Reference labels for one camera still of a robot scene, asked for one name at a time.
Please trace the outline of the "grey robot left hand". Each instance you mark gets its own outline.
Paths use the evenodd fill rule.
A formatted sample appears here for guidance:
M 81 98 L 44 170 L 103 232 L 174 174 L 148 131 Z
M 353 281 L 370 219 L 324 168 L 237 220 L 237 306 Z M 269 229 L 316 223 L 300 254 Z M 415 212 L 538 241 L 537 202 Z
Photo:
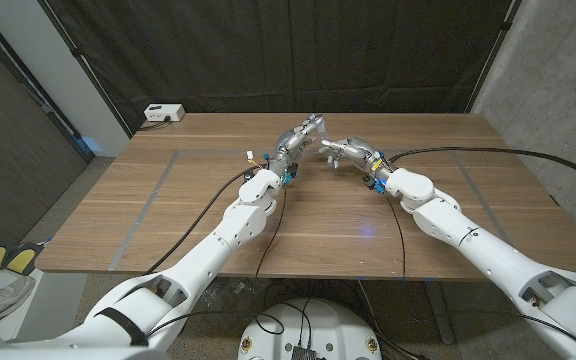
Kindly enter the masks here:
M 327 131 L 322 115 L 312 114 L 301 124 L 288 129 L 278 139 L 274 157 L 269 161 L 268 169 L 279 177 L 301 157 L 306 147 L 317 139 L 325 139 Z

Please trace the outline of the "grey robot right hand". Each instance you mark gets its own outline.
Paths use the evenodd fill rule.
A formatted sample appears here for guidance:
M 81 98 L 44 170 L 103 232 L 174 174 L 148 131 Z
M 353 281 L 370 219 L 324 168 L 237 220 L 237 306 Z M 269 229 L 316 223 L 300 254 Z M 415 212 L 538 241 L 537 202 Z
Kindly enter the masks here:
M 394 172 L 384 154 L 365 140 L 349 137 L 339 141 L 322 140 L 320 154 L 327 156 L 327 163 L 334 169 L 341 159 L 348 159 L 359 170 L 366 173 L 362 180 L 367 188 L 383 194 L 389 176 Z

